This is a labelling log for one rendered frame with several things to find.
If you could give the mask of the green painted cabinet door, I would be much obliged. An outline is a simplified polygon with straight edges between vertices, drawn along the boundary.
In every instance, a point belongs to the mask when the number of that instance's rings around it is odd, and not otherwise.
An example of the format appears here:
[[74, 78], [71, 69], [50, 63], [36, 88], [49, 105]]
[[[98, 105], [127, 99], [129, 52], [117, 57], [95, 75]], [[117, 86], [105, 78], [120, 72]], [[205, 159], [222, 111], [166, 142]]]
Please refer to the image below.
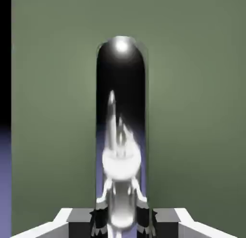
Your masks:
[[246, 0], [13, 0], [12, 233], [95, 197], [96, 53], [148, 55], [156, 207], [246, 238]]

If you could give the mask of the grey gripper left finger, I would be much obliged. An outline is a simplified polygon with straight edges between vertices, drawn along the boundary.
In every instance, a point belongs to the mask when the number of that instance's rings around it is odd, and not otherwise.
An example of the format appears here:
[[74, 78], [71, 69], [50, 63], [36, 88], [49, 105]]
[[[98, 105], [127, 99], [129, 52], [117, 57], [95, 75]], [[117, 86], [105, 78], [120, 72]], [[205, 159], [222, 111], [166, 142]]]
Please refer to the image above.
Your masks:
[[53, 221], [10, 238], [90, 238], [93, 208], [61, 208]]

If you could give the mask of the curved shiny metal handle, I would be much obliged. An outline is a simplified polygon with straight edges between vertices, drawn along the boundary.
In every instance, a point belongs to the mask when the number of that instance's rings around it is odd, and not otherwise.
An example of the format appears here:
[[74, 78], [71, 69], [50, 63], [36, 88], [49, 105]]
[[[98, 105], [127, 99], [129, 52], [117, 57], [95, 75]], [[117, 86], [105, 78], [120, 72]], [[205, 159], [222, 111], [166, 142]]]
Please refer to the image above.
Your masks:
[[96, 61], [96, 204], [92, 238], [154, 238], [146, 180], [144, 54], [130, 36], [103, 42]]

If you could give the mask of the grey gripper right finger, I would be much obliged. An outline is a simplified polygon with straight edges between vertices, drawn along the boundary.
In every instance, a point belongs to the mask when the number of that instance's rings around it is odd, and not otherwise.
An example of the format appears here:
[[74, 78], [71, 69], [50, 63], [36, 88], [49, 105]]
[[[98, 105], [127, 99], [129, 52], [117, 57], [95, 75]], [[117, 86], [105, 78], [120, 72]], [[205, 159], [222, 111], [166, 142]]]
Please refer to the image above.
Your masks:
[[238, 238], [195, 221], [186, 208], [152, 210], [152, 238]]

